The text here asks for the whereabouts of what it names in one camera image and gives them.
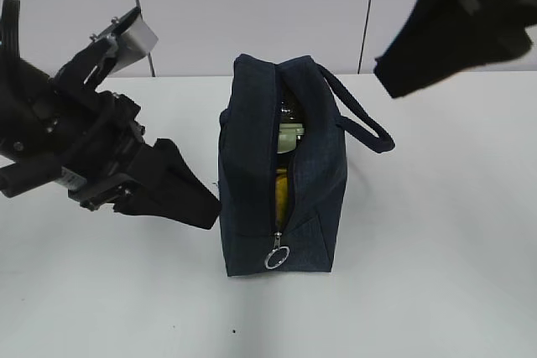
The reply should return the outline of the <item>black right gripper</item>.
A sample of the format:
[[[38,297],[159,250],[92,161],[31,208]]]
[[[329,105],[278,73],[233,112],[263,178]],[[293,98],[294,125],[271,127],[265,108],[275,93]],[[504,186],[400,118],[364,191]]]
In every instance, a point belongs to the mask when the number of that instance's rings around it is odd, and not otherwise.
[[[532,48],[536,0],[417,0],[373,73],[393,98]]]

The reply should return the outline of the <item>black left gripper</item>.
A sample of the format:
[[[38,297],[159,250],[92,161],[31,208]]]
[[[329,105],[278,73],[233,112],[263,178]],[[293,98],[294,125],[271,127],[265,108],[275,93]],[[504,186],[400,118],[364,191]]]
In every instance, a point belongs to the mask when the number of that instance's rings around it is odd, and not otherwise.
[[[143,144],[135,121],[140,107],[126,96],[99,91],[117,66],[113,45],[90,45],[53,76],[24,65],[26,98],[40,125],[34,156],[24,160],[24,188],[56,182],[88,210],[155,216],[210,230],[222,205],[194,175],[173,141],[159,138],[134,160],[138,187],[125,172]]]

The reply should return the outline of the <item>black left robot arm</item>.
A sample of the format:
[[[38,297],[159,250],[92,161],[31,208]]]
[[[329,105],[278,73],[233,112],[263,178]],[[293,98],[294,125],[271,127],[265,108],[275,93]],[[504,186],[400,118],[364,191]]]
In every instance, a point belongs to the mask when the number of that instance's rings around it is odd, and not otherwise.
[[[82,208],[111,205],[123,215],[156,216],[208,230],[221,211],[175,143],[144,140],[131,98],[101,83],[149,55],[157,36],[140,8],[115,18],[55,75],[19,50],[20,1],[1,10],[1,191],[13,198],[57,183]]]

